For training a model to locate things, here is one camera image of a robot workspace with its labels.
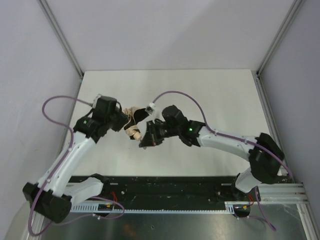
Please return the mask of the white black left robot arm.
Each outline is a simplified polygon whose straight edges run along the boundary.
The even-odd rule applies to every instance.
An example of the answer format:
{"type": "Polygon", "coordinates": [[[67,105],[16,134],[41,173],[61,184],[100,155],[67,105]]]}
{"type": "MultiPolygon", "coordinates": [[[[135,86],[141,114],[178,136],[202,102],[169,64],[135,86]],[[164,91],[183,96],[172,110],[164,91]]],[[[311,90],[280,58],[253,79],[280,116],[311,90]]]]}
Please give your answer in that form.
{"type": "Polygon", "coordinates": [[[59,224],[73,206],[101,194],[108,179],[97,173],[82,183],[68,186],[84,156],[109,130],[119,132],[128,122],[117,99],[98,95],[89,113],[70,128],[70,142],[36,183],[26,183],[22,192],[30,204],[31,212],[37,212],[59,224]]]}

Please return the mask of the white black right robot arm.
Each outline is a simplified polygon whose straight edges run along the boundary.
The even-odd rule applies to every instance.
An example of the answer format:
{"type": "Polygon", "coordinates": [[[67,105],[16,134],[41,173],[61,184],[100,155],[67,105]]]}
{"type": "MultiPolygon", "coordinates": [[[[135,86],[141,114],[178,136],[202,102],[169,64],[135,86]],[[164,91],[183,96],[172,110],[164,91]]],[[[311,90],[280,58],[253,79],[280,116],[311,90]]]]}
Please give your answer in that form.
{"type": "Polygon", "coordinates": [[[166,107],[162,117],[163,120],[156,118],[146,123],[140,148],[155,147],[166,138],[179,137],[188,147],[214,148],[236,155],[249,162],[249,167],[235,177],[231,185],[235,194],[247,194],[260,184],[277,182],[284,153],[270,135],[236,136],[209,130],[204,122],[187,119],[175,105],[166,107]]]}

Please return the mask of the beige folding umbrella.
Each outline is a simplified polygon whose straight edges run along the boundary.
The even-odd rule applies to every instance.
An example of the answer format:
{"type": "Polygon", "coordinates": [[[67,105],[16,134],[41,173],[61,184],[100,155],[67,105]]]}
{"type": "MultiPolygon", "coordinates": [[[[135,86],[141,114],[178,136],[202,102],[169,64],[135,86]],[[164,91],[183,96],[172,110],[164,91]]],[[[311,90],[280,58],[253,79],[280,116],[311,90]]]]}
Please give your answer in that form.
{"type": "Polygon", "coordinates": [[[138,123],[145,120],[149,114],[145,108],[130,107],[125,108],[123,113],[128,117],[128,123],[123,127],[125,133],[131,140],[140,141],[142,139],[141,131],[138,128],[138,123]]]}

